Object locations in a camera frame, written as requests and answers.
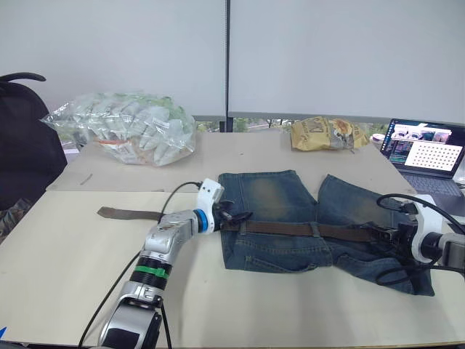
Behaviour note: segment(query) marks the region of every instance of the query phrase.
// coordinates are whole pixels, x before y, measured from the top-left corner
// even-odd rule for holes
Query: brown belt
[[[105,218],[117,220],[160,220],[160,212],[133,211],[130,209],[114,209],[101,207],[97,212]],[[228,225],[225,223],[222,230],[239,231],[241,233],[266,233],[289,236],[321,236],[323,238],[337,238],[345,241],[369,242],[381,237],[382,231],[374,228],[348,228],[335,225],[324,225],[317,223],[295,224],[282,222],[254,222],[246,221],[240,225]]]

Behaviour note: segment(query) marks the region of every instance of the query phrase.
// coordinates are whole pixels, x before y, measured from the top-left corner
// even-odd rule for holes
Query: jeans
[[[396,228],[408,218],[376,205],[379,194],[328,175],[318,192],[318,202],[310,195],[295,171],[224,173],[219,182],[225,187],[222,199],[234,201],[231,214],[253,212],[253,221],[364,225],[373,222]],[[385,204],[398,206],[393,199]],[[382,271],[411,265],[411,260],[395,254],[382,242],[355,243],[320,236],[286,236],[222,230],[222,251],[227,269],[268,273],[298,273],[317,267],[336,266],[358,278],[375,282]],[[406,277],[404,270],[391,273],[383,281]],[[433,296],[429,271],[411,280],[389,286],[409,294]]]

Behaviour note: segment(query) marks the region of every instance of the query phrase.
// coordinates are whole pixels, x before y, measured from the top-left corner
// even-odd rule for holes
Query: laptop keyboard
[[[437,178],[409,174],[404,174],[403,176],[418,192],[461,196],[460,189],[458,189],[458,186],[452,180],[438,180]]]

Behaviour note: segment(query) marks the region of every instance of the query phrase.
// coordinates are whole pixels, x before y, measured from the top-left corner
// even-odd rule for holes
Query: clear plastic bag
[[[163,166],[195,150],[195,120],[170,97],[83,95],[42,121],[79,144],[98,142],[125,164]]]

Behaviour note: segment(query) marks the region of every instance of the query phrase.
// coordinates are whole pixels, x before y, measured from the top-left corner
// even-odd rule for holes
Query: table
[[[47,190],[172,191],[183,182],[215,180],[223,172],[286,169],[295,169],[312,194],[328,173],[379,193],[415,193],[373,145],[353,153],[303,152],[291,150],[290,135],[278,132],[200,133],[194,154],[164,167],[120,164],[89,144]]]
[[[154,224],[107,220],[95,212],[102,205],[159,210],[167,196],[45,193],[0,245],[0,327],[8,327],[4,339],[76,345],[94,309]],[[181,210],[194,203],[194,193],[179,193],[170,206]],[[462,277],[433,271],[432,279],[436,296],[422,297],[336,268],[300,274],[225,270],[219,234],[213,233],[183,247],[165,302],[176,348],[465,342]],[[86,345],[96,344],[116,293]],[[158,344],[166,347],[163,329]]]

